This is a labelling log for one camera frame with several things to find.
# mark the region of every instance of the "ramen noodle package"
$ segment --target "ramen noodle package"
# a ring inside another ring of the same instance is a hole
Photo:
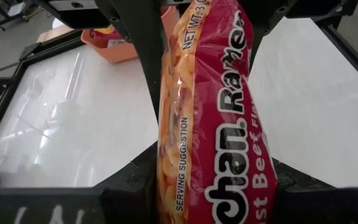
[[[163,56],[160,223],[266,223],[277,186],[247,80],[252,24],[236,0],[194,0]]]

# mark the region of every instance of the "orange plastic bin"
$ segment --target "orange plastic bin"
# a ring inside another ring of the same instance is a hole
[[[167,37],[171,35],[175,25],[179,21],[179,13],[173,6],[168,9],[161,16],[162,23]],[[84,30],[81,35],[82,42],[92,47],[97,53],[110,63],[118,63],[132,58],[136,58],[135,47],[130,43],[122,43],[108,47],[108,40],[99,37],[91,37],[90,30]]]

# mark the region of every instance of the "instant noodle bag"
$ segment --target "instant noodle bag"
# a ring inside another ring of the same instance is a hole
[[[194,0],[163,56],[160,223],[265,223],[277,186],[247,79],[252,24],[236,0]]]

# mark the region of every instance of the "pink container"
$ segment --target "pink container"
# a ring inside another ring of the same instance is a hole
[[[164,12],[161,19],[164,25],[165,33],[167,37],[169,37],[179,20],[179,13],[175,7],[170,6],[168,10]],[[99,37],[92,38],[90,36],[90,32],[90,30],[84,30],[82,32],[82,42],[92,47],[108,62],[114,64],[137,57],[135,47],[132,44],[125,42],[123,44],[108,47],[108,40],[104,40]]]

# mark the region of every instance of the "white table surface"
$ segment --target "white table surface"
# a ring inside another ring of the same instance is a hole
[[[273,157],[358,186],[358,72],[309,19],[265,37],[249,80]],[[1,187],[90,187],[157,139],[138,60],[88,47],[31,66],[0,125]]]

